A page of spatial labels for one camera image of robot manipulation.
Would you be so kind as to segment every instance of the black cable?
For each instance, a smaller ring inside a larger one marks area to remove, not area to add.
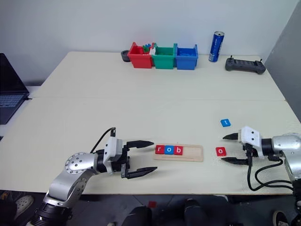
[[[249,163],[249,168],[248,168],[248,175],[247,175],[247,181],[248,181],[248,186],[249,188],[252,190],[252,191],[257,191],[267,185],[270,185],[270,184],[273,184],[273,183],[281,183],[283,180],[272,180],[272,181],[269,181],[269,182],[266,182],[266,183],[262,183],[261,185],[259,185],[258,187],[256,188],[252,188],[252,185],[251,185],[251,180],[250,180],[250,177],[251,177],[251,170],[252,170],[252,163],[253,163],[253,159],[252,159],[252,156],[248,156],[248,163]]]
[[[110,131],[115,130],[116,127],[112,127],[109,128],[107,131],[105,131],[105,133],[99,138],[98,142],[94,145],[94,147],[92,148],[92,150],[90,151],[90,153],[93,153],[93,151],[96,149],[97,145],[101,142],[101,140],[103,139],[103,137]]]
[[[263,170],[266,170],[266,169],[269,169],[269,168],[273,168],[273,167],[276,167],[276,166],[281,166],[283,164],[283,160],[279,158],[279,163],[277,164],[273,164],[273,165],[269,165],[269,166],[265,166],[265,167],[262,167],[260,168],[259,170],[257,170],[255,172],[255,179],[257,180],[257,182],[259,184],[263,184],[259,179],[258,179],[258,174],[263,171]],[[279,180],[281,181],[280,183],[287,183],[287,184],[292,184],[291,181],[288,181],[288,180]],[[286,185],[266,185],[266,187],[283,187],[283,188],[288,188],[288,189],[291,189],[290,186],[286,186]]]

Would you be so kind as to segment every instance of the blue can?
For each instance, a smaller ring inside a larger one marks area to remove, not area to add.
[[[209,54],[209,61],[216,62],[220,55],[222,41],[224,40],[224,32],[214,32],[212,46]]]

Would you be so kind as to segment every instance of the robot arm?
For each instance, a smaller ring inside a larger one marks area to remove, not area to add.
[[[246,150],[247,159],[237,159],[233,157],[223,158],[224,161],[238,164],[238,165],[248,165],[249,169],[252,167],[252,158],[259,157],[264,158],[268,156],[270,161],[279,161],[279,164],[274,166],[281,165],[282,160],[280,157],[285,158],[285,168],[287,174],[290,178],[290,181],[278,180],[271,181],[267,183],[262,183],[257,179],[257,174],[255,178],[258,182],[261,183],[259,187],[253,189],[250,184],[248,173],[248,184],[251,190],[256,191],[263,186],[269,187],[286,187],[293,190],[293,195],[296,198],[295,207],[297,212],[301,213],[301,134],[291,133],[284,134],[282,136],[276,136],[273,138],[262,139],[260,133],[248,126],[243,127],[238,133],[233,133],[226,135],[223,139],[227,140],[238,140],[243,145],[243,150]],[[293,187],[289,186],[271,186],[273,183],[290,183]]]
[[[130,157],[127,155],[132,147],[142,148],[150,145],[153,143],[139,140],[127,142],[122,147],[122,140],[115,138],[115,128],[112,128],[104,150],[96,151],[96,153],[76,153],[67,159],[63,171],[50,185],[42,205],[36,210],[27,226],[65,225],[67,220],[72,218],[71,210],[79,200],[88,180],[94,175],[121,171],[122,178],[130,179],[153,172],[157,167],[129,172]]]

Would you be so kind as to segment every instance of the laptop keyboard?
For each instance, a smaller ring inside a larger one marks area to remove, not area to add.
[[[0,108],[15,107],[23,95],[2,95],[0,96]]]

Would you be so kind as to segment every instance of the wall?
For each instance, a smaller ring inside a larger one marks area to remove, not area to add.
[[[266,67],[301,121],[301,2],[266,61]]]
[[[298,0],[0,0],[0,52],[26,84],[42,83],[67,52],[129,49],[132,41],[266,59]]]

